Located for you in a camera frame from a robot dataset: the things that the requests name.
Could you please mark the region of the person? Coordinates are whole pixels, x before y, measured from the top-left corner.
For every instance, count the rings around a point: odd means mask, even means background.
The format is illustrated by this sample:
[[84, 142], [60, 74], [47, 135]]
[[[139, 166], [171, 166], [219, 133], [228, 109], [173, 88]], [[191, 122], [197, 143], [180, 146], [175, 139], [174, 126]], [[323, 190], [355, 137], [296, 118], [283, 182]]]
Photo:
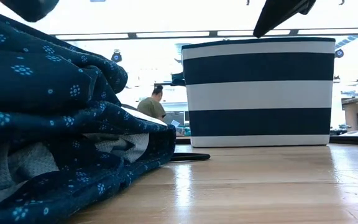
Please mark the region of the person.
[[166, 112], [160, 103], [163, 96], [163, 86], [156, 85], [151, 96], [143, 99], [137, 106], [141, 113], [163, 121]]

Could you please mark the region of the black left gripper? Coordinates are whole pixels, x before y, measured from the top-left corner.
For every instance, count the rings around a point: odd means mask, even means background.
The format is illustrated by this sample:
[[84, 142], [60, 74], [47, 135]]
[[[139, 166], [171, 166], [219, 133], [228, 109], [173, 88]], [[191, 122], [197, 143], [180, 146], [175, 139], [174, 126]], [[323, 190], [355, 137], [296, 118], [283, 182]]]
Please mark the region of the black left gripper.
[[60, 0], [0, 0], [27, 22], [37, 22], [55, 9]]

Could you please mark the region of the grey knit cloth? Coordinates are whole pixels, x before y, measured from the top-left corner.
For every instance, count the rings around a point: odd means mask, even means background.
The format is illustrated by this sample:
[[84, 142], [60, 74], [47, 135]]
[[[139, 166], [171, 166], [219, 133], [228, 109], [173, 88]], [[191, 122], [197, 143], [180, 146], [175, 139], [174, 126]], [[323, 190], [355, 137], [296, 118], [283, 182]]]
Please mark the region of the grey knit cloth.
[[[118, 156], [133, 163], [146, 151], [149, 134], [116, 135], [92, 133], [84, 135], [99, 152]], [[9, 154], [9, 146], [0, 148], [0, 202], [11, 196], [28, 180], [48, 172], [67, 170], [59, 168], [57, 157], [45, 143], [31, 144]]]

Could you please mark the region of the black overhead beam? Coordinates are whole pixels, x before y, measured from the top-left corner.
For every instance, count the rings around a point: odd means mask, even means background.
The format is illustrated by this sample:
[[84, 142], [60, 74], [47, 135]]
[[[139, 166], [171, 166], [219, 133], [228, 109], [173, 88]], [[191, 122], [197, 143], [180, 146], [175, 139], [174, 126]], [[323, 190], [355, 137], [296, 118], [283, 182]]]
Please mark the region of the black overhead beam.
[[[266, 37], [296, 36], [338, 36], [358, 35], [358, 28], [324, 28], [324, 29], [274, 29]], [[187, 39], [187, 38], [253, 38], [252, 30], [202, 30], [202, 31], [168, 31], [168, 32], [118, 32], [94, 34], [55, 34], [54, 37], [64, 41], [89, 40], [134, 40], [134, 39]]]

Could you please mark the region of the navy white striped fabric bin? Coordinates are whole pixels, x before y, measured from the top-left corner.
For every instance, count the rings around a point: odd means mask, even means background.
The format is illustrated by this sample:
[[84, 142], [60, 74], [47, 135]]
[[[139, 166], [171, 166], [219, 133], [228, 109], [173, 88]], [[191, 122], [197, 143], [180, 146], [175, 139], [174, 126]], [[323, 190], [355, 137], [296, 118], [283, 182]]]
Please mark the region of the navy white striped fabric bin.
[[191, 145], [326, 145], [334, 48], [322, 37], [184, 45]]

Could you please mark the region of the navy dotted cloth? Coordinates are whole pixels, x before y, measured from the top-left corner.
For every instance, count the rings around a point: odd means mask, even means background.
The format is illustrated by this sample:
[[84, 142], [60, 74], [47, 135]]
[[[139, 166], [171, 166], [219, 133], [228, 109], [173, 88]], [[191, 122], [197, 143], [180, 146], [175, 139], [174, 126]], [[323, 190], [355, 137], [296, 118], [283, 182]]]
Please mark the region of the navy dotted cloth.
[[[68, 168], [0, 202], [0, 224], [56, 224], [171, 159], [175, 128], [125, 110], [117, 94], [126, 83], [116, 63], [0, 14], [0, 148], [45, 143]], [[130, 163], [97, 151], [84, 137], [92, 133], [149, 134], [149, 145]]]

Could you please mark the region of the background computer screen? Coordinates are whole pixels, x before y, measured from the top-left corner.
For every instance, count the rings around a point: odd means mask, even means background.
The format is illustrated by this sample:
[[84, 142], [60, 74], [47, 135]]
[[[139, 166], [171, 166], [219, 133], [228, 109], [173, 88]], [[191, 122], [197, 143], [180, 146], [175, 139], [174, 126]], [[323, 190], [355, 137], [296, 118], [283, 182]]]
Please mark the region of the background computer screen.
[[177, 136], [189, 136], [189, 122], [185, 120], [184, 111], [167, 111], [163, 119], [166, 124], [174, 125]]

